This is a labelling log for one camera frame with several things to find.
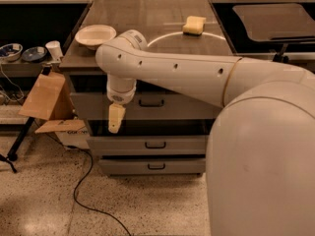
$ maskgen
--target gray drawer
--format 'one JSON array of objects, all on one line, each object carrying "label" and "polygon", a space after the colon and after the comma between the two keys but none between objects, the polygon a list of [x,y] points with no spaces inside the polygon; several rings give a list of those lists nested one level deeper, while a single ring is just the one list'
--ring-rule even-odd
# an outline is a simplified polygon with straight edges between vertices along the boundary
[{"label": "gray drawer", "polygon": [[106,175],[148,174],[202,174],[206,170],[204,158],[158,159],[158,160],[100,160]]},{"label": "gray drawer", "polygon": [[90,137],[94,155],[186,155],[205,154],[208,136]]},{"label": "gray drawer", "polygon": [[[101,92],[72,92],[70,97],[79,118],[108,119],[110,101]],[[136,94],[126,105],[128,120],[215,119],[221,109],[182,94]]]}]

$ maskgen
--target sponge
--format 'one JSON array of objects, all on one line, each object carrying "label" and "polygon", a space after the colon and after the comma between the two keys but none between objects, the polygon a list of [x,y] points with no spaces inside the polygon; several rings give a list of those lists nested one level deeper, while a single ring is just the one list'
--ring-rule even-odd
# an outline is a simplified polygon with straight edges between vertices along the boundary
[{"label": "sponge", "polygon": [[189,16],[186,21],[186,25],[183,26],[183,33],[200,35],[204,31],[204,24],[206,18]]}]

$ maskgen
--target small bowl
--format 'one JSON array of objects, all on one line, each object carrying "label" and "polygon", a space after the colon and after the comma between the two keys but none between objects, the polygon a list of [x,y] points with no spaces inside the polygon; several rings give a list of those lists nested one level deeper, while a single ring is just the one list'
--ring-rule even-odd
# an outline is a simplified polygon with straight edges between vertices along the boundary
[{"label": "small bowl", "polygon": [[0,47],[0,59],[13,62],[20,58],[23,46],[20,43],[9,43]]},{"label": "small bowl", "polygon": [[42,46],[32,47],[22,54],[22,59],[28,62],[39,63],[45,59],[47,49]]},{"label": "small bowl", "polygon": [[116,36],[116,30],[110,26],[92,25],[80,29],[75,39],[90,50],[97,50],[99,46]]}]

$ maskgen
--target white cup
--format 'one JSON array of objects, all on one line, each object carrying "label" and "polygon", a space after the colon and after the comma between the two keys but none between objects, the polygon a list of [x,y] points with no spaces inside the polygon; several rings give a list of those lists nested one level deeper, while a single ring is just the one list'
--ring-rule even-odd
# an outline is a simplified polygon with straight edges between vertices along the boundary
[{"label": "white cup", "polygon": [[53,60],[61,61],[63,57],[62,50],[60,48],[59,41],[50,41],[46,43],[46,48],[48,49]]}]

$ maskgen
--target speckled floor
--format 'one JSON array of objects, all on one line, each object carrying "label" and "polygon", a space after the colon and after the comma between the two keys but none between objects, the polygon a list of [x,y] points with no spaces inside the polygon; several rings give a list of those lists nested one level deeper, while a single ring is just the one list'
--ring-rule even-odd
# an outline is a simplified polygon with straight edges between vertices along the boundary
[{"label": "speckled floor", "polygon": [[[0,132],[1,154],[15,136]],[[0,235],[128,235],[112,217],[74,202],[90,167],[86,154],[30,130],[18,156],[17,174],[0,162]],[[78,200],[116,216],[131,235],[210,235],[205,175],[108,177],[96,163]]]}]

